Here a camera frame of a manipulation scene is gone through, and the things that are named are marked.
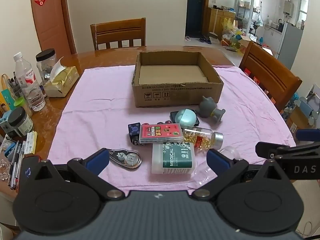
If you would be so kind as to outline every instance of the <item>green label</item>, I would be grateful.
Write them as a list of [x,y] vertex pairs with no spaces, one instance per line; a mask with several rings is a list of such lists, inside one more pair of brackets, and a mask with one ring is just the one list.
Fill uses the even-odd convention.
[[163,144],[164,168],[192,168],[190,143],[169,142]]

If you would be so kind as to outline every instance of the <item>pink tablecloth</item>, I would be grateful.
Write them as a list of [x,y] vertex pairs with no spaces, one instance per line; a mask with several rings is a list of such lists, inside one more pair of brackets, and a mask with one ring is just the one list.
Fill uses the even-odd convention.
[[[237,67],[216,68],[224,82],[218,107],[226,109],[222,122],[214,126],[201,119],[200,127],[223,133],[223,147],[236,147],[249,163],[263,159],[255,154],[259,141],[295,146],[284,120],[265,93]],[[129,190],[194,190],[216,177],[206,163],[205,153],[196,154],[192,175],[151,174],[152,145],[134,146],[128,136],[128,124],[150,124],[169,120],[170,112],[183,107],[136,108],[131,79],[134,66],[87,69],[84,71],[61,120],[49,152],[53,164],[87,158],[105,147],[138,151],[142,164],[127,170],[113,162],[100,177],[115,187]]]

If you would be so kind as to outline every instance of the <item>chair backrest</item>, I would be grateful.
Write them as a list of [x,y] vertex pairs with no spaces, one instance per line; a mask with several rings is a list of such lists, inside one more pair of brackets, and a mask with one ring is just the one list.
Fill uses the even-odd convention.
[[118,48],[122,48],[122,41],[129,40],[129,47],[133,47],[133,40],[141,39],[141,46],[146,45],[146,19],[133,19],[110,23],[91,24],[91,34],[94,50],[99,50],[99,44],[106,44],[110,49],[110,42],[117,41]]
[[253,41],[249,43],[239,68],[249,73],[263,91],[268,91],[267,95],[274,99],[278,111],[284,109],[302,83],[299,77]]

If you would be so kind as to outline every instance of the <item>green lid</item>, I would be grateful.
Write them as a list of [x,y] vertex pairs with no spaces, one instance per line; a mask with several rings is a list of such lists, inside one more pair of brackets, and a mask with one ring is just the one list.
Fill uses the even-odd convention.
[[15,107],[19,107],[19,106],[23,106],[25,104],[25,100],[24,97],[19,97],[15,102],[14,102],[14,106]]

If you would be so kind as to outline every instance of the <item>gray cat figurine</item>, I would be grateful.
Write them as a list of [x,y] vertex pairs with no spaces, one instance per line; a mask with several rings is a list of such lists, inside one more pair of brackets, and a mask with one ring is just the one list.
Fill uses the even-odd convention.
[[200,117],[208,118],[212,116],[217,122],[220,122],[223,114],[226,112],[225,109],[218,109],[217,104],[212,98],[206,98],[204,96],[202,96],[202,98],[202,102],[199,104]]

